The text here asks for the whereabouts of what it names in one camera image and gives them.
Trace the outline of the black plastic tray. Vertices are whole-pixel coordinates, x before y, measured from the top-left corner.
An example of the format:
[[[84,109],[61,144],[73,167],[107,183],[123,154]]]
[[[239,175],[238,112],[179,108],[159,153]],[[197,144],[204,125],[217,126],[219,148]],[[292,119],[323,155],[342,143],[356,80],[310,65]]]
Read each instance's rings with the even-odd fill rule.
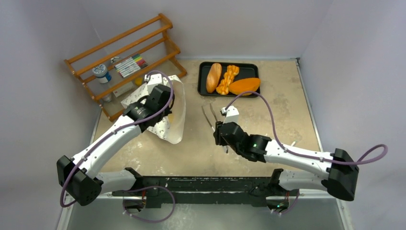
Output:
[[[227,95],[220,95],[216,91],[213,93],[209,93],[206,90],[206,79],[209,73],[211,66],[215,62],[204,61],[199,65],[198,71],[198,80],[197,80],[197,92],[201,96],[209,96],[209,97],[236,97],[235,94],[229,93]],[[222,66],[222,75],[219,81],[223,79],[223,75],[226,71],[226,67],[230,65],[235,65],[239,67],[239,74],[236,76],[236,81],[247,79],[247,78],[258,78],[259,79],[259,70],[255,64],[250,63],[232,63],[232,62],[218,62]]]

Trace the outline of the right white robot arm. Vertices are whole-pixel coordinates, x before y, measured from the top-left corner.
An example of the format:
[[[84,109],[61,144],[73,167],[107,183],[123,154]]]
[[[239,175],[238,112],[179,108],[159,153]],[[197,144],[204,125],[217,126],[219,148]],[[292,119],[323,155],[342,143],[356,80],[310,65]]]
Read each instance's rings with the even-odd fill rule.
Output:
[[[269,181],[269,189],[275,195],[303,188],[327,191],[345,201],[354,200],[359,168],[345,150],[335,149],[330,153],[279,145],[270,137],[249,135],[235,122],[216,122],[214,139],[216,145],[229,146],[248,161],[300,169],[299,172],[283,170],[279,177]]]

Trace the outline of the braided fake bread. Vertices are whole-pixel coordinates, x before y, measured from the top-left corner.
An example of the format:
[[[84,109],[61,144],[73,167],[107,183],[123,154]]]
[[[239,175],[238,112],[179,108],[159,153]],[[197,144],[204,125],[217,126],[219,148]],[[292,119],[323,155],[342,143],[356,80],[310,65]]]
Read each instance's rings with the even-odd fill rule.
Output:
[[[223,79],[216,87],[216,92],[220,95],[229,94],[229,85],[234,81],[235,76],[239,74],[239,67],[235,65],[227,66]]]

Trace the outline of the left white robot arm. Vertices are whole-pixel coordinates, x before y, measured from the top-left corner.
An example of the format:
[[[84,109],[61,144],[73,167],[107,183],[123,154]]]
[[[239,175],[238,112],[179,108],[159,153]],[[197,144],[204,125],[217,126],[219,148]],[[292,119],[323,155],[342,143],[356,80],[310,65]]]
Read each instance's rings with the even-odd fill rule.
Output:
[[[104,179],[99,172],[126,143],[171,114],[173,103],[173,86],[158,84],[148,95],[127,106],[113,126],[82,152],[72,158],[59,158],[56,170],[62,186],[60,205],[71,205],[64,202],[65,194],[74,199],[72,204],[81,206],[105,192],[125,190],[131,196],[139,195],[143,183],[130,170],[112,173],[110,179]]]

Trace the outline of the long fake bread loaf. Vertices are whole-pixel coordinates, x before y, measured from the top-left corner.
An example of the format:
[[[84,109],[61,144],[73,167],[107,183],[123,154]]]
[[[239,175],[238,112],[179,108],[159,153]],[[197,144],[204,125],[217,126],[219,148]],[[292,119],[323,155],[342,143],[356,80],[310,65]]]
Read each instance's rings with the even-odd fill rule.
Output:
[[[214,63],[206,78],[206,90],[208,93],[213,93],[219,84],[222,73],[222,66],[220,63]]]

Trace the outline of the round fake bread roll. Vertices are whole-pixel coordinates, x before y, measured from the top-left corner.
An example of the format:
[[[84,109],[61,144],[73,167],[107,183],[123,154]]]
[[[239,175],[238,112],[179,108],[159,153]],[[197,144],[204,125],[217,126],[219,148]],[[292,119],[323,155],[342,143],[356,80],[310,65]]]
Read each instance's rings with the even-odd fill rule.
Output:
[[[230,93],[239,95],[248,91],[256,92],[260,84],[261,80],[259,78],[245,78],[231,83],[228,89]]]

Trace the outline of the patterned white paper bag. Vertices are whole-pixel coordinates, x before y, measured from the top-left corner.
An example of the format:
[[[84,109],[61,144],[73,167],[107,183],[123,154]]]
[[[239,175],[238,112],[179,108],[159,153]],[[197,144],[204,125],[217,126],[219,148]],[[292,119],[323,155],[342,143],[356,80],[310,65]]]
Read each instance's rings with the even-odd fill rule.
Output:
[[[174,105],[171,109],[172,114],[164,117],[162,121],[149,127],[147,130],[160,139],[165,140],[171,144],[177,144],[182,140],[185,116],[186,116],[186,99],[183,83],[177,75],[170,75],[168,78],[162,76],[165,86],[170,86],[169,81],[172,82],[174,90],[173,102]],[[146,84],[143,83],[135,91],[121,100],[121,105],[126,108],[130,104],[138,101],[142,96],[148,95]]]

